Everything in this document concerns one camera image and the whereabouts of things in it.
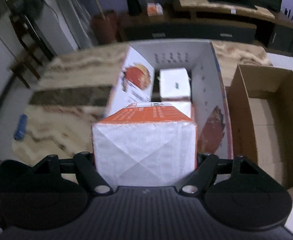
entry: chair leg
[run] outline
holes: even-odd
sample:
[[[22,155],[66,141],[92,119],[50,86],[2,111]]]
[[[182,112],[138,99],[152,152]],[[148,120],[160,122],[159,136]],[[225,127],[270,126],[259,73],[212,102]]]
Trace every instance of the chair leg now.
[[[18,77],[19,80],[22,81],[22,83],[26,86],[26,88],[30,88],[29,84],[26,82],[26,80],[22,77],[22,75],[18,71],[14,71],[14,75]]]
[[[39,73],[37,73],[37,71],[35,70],[35,68],[32,66],[32,64],[30,62],[24,62],[24,64],[38,80],[41,78]]]
[[[22,44],[23,48],[27,51],[27,53],[34,59],[34,61],[38,65],[42,66],[43,65],[42,62],[38,60],[37,57],[34,56],[34,54],[30,51],[29,47],[24,43],[24,41],[20,40],[20,43]]]

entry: drawer handle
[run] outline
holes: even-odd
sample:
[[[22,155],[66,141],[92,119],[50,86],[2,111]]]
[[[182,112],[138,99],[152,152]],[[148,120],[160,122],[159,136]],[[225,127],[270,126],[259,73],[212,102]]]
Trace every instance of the drawer handle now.
[[[221,37],[229,37],[229,38],[232,38],[232,34],[229,34],[229,33],[220,33]]]
[[[165,38],[165,33],[152,33],[154,38]]]
[[[275,37],[276,37],[276,33],[274,33],[272,43],[274,43]]]

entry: metal screw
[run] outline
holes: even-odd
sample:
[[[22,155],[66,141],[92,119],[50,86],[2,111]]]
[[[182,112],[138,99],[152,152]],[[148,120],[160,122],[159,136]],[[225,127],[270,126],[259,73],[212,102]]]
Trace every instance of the metal screw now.
[[[182,188],[182,191],[188,194],[194,194],[198,191],[198,188],[193,185],[186,185]]]
[[[94,188],[94,191],[100,194],[108,193],[110,190],[110,187],[106,185],[99,185]]]

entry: small white box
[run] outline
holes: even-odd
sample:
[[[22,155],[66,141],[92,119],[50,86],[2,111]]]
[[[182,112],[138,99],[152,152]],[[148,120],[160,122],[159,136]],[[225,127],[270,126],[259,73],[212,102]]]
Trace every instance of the small white box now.
[[[188,118],[192,119],[192,103],[190,101],[167,101],[164,103],[169,103],[173,105],[176,109],[181,111]]]
[[[162,101],[191,100],[191,86],[185,68],[160,70]]]

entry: black bottle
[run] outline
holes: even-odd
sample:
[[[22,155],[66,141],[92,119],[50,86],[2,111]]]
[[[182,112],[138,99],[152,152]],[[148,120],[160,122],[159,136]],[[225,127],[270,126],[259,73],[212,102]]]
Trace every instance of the black bottle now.
[[[127,2],[129,15],[136,16],[142,12],[141,5],[138,0],[127,0]]]

